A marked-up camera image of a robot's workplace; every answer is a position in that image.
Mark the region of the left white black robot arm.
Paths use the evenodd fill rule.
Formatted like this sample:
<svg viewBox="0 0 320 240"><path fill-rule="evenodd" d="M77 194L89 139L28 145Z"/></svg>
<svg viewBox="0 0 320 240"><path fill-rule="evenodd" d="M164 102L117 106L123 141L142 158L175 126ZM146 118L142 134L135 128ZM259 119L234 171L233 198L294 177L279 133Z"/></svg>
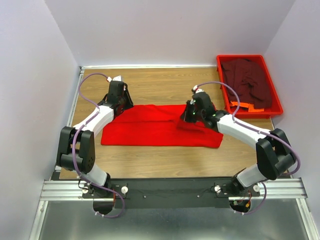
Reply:
<svg viewBox="0 0 320 240"><path fill-rule="evenodd" d="M108 93L94 111L73 127L65 126L59 136L56 164L76 172L93 183L93 191L101 198L112 194L111 177L95 163L95 137L125 110L134 106L128 85L119 75L109 78Z"/></svg>

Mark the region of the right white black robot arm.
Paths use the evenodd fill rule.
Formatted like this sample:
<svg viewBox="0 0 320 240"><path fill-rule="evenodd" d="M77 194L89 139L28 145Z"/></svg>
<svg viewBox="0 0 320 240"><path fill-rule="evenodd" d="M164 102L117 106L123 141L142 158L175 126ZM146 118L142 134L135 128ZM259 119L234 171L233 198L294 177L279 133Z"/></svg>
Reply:
<svg viewBox="0 0 320 240"><path fill-rule="evenodd" d="M255 150L256 163L236 173L224 188L231 195L241 196L260 181L276 180L298 161L283 130L256 127L217 110L204 91L193 94L180 118L186 123L201 122L206 128L234 137Z"/></svg>

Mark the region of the bright red t shirt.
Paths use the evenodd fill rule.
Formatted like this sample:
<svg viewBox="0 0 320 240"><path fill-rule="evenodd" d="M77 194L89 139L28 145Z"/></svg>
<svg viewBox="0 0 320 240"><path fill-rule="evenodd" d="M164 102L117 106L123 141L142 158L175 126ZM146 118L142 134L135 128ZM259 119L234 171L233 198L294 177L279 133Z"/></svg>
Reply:
<svg viewBox="0 0 320 240"><path fill-rule="evenodd" d="M219 148L223 134L180 119L185 106L135 105L102 130L103 146L206 147Z"/></svg>

